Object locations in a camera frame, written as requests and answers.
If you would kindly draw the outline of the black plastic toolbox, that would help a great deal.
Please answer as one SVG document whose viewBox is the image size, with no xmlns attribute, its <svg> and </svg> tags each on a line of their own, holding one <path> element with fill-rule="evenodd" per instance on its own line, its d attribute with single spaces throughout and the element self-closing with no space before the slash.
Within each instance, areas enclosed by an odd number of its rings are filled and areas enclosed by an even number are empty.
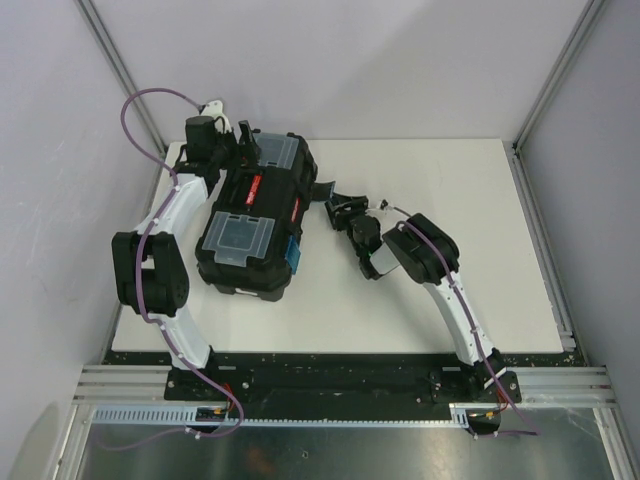
<svg viewBox="0 0 640 480">
<path fill-rule="evenodd" d="M 254 138 L 260 158 L 227 172 L 195 257 L 202 280 L 219 292 L 275 302 L 297 270 L 318 168 L 299 135 Z"/>
</svg>

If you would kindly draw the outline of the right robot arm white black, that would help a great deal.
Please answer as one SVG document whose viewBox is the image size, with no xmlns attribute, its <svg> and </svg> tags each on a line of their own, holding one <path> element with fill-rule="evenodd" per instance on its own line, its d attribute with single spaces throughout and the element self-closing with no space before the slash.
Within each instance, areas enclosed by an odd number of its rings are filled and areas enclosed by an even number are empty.
<svg viewBox="0 0 640 480">
<path fill-rule="evenodd" d="M 506 400 L 506 365 L 467 298 L 455 241 L 424 215 L 400 208 L 395 210 L 404 218 L 384 232 L 369 213 L 367 197 L 338 194 L 332 182 L 316 184 L 312 199 L 325 204 L 332 228 L 347 234 L 366 279 L 379 280 L 400 267 L 431 295 L 461 363 L 463 393 L 484 401 L 496 391 Z"/>
</svg>

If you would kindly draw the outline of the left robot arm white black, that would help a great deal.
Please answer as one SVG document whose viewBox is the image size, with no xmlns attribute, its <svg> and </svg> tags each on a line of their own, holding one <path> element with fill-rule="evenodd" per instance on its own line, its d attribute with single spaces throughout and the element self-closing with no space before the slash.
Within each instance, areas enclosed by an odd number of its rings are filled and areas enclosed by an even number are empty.
<svg viewBox="0 0 640 480">
<path fill-rule="evenodd" d="M 221 376 L 207 366 L 212 348 L 187 306 L 190 278 L 179 243 L 221 172 L 259 158 L 250 124 L 238 126 L 240 136 L 221 112 L 188 118 L 186 142 L 176 160 L 160 163 L 169 184 L 159 205 L 134 230 L 118 232 L 111 240 L 120 303 L 159 330 L 173 366 L 190 370 L 187 389 L 202 400 L 219 392 Z"/>
</svg>

